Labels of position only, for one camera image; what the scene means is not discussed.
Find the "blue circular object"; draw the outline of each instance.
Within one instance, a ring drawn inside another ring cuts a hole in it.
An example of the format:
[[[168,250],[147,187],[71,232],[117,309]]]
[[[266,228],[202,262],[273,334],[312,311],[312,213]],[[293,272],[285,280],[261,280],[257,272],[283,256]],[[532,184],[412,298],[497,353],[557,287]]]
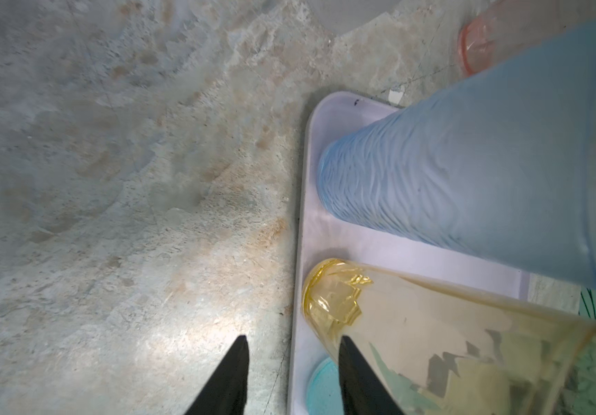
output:
[[[330,357],[317,366],[307,385],[309,415],[343,415],[339,370]]]

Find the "blue plastic cup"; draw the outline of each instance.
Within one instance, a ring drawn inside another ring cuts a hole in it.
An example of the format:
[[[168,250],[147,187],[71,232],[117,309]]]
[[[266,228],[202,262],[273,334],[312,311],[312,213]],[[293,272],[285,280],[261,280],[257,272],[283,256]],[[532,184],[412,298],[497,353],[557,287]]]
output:
[[[317,187],[347,222],[596,288],[596,21],[337,140]]]

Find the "plastic tray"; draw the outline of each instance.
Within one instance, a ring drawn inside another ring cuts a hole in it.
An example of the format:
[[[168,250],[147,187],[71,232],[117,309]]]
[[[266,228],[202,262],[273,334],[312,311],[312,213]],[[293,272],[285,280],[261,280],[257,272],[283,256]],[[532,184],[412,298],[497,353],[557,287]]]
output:
[[[293,302],[291,367],[288,375],[289,415],[308,415],[307,383],[327,352],[302,316],[302,283],[319,261],[335,257],[396,271],[441,279],[509,297],[526,299],[529,273],[396,237],[339,220],[328,213],[317,194],[317,167],[333,141],[397,111],[350,92],[335,92],[312,112],[304,140],[302,202]]]

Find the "transparent yellow cup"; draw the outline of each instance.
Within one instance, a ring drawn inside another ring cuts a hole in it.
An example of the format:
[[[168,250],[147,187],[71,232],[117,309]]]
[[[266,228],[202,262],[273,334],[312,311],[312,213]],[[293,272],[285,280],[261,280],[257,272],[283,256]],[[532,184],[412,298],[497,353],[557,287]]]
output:
[[[351,337],[406,414],[596,414],[596,321],[329,259],[302,291],[336,362]]]

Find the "stone surface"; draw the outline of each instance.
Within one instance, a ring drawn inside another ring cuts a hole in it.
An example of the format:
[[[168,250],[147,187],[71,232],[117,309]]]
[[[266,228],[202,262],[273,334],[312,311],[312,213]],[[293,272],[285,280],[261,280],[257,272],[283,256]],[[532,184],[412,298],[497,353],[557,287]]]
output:
[[[181,414],[240,333],[284,414],[307,117],[459,79],[456,3],[0,0],[0,414]]]

